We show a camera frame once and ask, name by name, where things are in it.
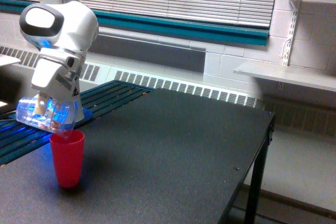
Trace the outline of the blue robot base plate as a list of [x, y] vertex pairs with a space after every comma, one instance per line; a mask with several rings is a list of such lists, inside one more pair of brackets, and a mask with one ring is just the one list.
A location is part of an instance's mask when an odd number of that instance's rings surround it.
[[75, 123], [92, 119], [92, 112], [84, 107], [76, 108]]

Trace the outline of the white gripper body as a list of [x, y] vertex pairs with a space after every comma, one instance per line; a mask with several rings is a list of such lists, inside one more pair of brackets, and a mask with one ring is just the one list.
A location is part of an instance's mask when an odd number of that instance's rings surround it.
[[85, 58], [85, 52], [60, 47], [42, 48], [31, 87], [58, 101], [72, 100]]

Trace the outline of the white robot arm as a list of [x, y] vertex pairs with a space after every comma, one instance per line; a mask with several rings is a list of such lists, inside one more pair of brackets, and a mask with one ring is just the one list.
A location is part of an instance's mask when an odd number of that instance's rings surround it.
[[38, 100], [75, 102], [75, 121], [84, 119], [79, 76], [99, 30], [94, 12], [79, 0], [40, 0], [22, 11], [19, 26], [39, 50], [31, 85]]

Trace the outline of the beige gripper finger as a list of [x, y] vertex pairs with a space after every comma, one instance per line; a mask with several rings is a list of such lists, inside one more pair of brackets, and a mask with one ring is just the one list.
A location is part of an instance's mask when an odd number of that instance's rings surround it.
[[35, 113], [45, 114], [47, 110], [48, 97], [45, 94], [37, 94], [36, 98]]

